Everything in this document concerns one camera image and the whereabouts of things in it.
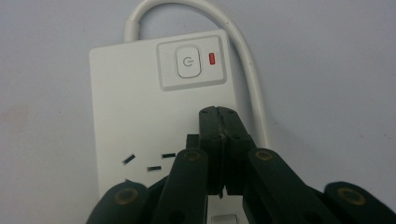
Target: power button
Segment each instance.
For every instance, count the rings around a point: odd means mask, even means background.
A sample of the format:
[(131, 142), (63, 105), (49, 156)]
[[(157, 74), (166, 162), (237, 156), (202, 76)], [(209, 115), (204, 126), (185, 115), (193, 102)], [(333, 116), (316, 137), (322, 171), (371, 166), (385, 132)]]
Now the power button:
[(201, 73), (201, 62), (198, 49), (186, 47), (176, 53), (177, 72), (181, 77), (197, 77)]

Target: white cable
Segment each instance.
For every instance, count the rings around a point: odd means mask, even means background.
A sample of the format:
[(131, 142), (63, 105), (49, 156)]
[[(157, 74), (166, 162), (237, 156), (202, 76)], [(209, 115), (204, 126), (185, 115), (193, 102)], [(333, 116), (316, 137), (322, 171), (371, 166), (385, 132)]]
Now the white cable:
[(129, 16), (129, 19), (125, 22), (124, 42), (129, 43), (138, 39), (139, 22), (147, 11), (158, 5), (168, 3), (198, 8), (210, 15), (222, 26), (224, 30), (227, 31), (229, 37), (236, 47), (236, 50), (238, 51), (239, 57), (244, 67), (256, 132), (257, 136), (259, 137), (259, 143), (257, 145), (258, 147), (271, 148), (268, 132), (266, 129), (267, 124), (262, 100), (262, 92), (248, 44), (236, 24), (221, 10), (204, 0), (144, 0), (137, 6), (137, 8)]

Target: red light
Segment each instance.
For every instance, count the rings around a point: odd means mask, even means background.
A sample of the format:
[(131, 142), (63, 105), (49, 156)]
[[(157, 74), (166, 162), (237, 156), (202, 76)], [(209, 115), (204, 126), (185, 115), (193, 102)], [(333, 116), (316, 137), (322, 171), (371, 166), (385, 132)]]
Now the red light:
[(215, 64), (215, 54), (214, 53), (209, 53), (209, 63), (210, 64)]

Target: table surface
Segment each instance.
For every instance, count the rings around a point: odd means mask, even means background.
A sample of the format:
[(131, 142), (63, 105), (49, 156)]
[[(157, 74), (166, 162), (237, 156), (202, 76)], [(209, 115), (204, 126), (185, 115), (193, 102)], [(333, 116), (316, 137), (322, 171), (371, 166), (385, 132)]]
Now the table surface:
[[(211, 0), (254, 56), (273, 150), (305, 183), (357, 184), (396, 210), (396, 2)], [(90, 49), (121, 43), (135, 0), (0, 4), (0, 223), (83, 223), (98, 201)], [(154, 8), (141, 37), (217, 29)], [(242, 119), (251, 130), (236, 65)]]

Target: white power strip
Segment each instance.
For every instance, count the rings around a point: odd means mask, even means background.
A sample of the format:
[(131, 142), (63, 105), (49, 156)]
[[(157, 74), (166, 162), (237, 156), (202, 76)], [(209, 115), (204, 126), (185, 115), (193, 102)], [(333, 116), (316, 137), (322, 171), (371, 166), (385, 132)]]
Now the white power strip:
[[(201, 109), (237, 111), (223, 30), (93, 49), (90, 59), (101, 197), (125, 179), (149, 187), (167, 176)], [(210, 216), (244, 215), (240, 199), (211, 201)]]

